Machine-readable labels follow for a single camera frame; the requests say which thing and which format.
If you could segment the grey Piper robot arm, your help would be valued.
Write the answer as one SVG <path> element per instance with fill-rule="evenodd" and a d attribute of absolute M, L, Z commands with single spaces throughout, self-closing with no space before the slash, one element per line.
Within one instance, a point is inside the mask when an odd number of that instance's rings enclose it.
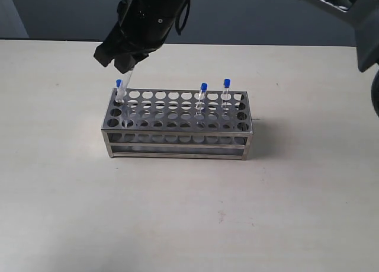
<path fill-rule="evenodd" d="M 378 63 L 378 0 L 298 0 L 308 2 L 349 24 L 355 31 L 360 72 Z M 181 34 L 191 0 L 121 0 L 117 21 L 95 49 L 94 58 L 104 67 L 113 63 L 127 73 L 165 43 L 172 28 Z"/>

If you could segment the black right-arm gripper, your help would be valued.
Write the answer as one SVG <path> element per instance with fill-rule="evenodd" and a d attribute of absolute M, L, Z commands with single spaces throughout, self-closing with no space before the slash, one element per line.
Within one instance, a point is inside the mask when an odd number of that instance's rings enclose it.
<path fill-rule="evenodd" d="M 125 74 L 159 49 L 171 29 L 181 35 L 188 21 L 191 0 L 122 0 L 117 22 L 95 49 L 94 58 Z"/>

